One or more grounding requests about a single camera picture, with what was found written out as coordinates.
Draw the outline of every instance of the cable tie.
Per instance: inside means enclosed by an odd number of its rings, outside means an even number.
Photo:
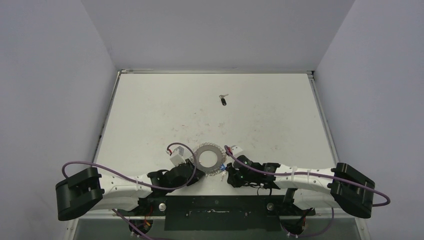
[[[306,172],[307,172],[307,183],[309,184],[309,173],[311,173],[311,170],[308,169]]]
[[[135,180],[135,191],[137,192],[139,190],[139,180],[136,176],[134,177],[134,180]]]
[[[295,181],[295,172],[298,170],[297,166],[293,166],[291,167],[291,181],[294,182]]]

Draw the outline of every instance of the metal washer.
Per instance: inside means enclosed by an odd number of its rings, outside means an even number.
[[[213,166],[203,166],[200,162],[200,155],[206,151],[212,151],[214,154],[216,154],[217,156],[217,161],[215,163],[215,165]],[[204,143],[202,144],[195,152],[194,154],[196,155],[197,158],[197,168],[199,170],[201,170],[202,172],[204,172],[207,175],[215,175],[217,173],[219,173],[220,167],[223,163],[225,163],[226,161],[226,156],[223,152],[223,150],[218,146],[215,145],[213,143]]]

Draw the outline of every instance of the white wall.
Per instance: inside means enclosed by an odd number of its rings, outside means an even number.
[[[121,69],[313,70],[354,0],[82,0]]]
[[[79,0],[0,3],[0,236],[62,239],[55,184],[90,161],[116,69]]]
[[[356,0],[315,72],[340,161],[392,198],[374,240],[424,236],[423,73],[422,0]]]

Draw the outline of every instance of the white table surface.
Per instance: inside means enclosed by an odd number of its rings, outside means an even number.
[[[335,166],[306,74],[122,74],[96,162],[128,176],[171,169],[172,142],[238,145],[260,163]],[[256,195],[226,179],[207,176],[169,195]]]

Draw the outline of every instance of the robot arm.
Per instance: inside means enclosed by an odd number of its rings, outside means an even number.
[[[227,182],[235,188],[254,183],[264,189],[288,189],[293,204],[302,210],[342,208],[358,218],[371,217],[374,193],[347,182],[371,190],[375,183],[346,163],[339,162],[336,168],[324,169],[297,168],[279,163],[260,164],[248,159],[239,146],[226,149],[237,160],[226,167]]]
[[[194,177],[188,182],[193,171]],[[90,210],[131,211],[139,206],[140,199],[163,197],[187,182],[187,186],[196,183],[204,175],[188,159],[179,162],[171,170],[129,177],[133,181],[115,175],[99,174],[96,167],[88,167],[56,184],[58,219],[75,219]]]

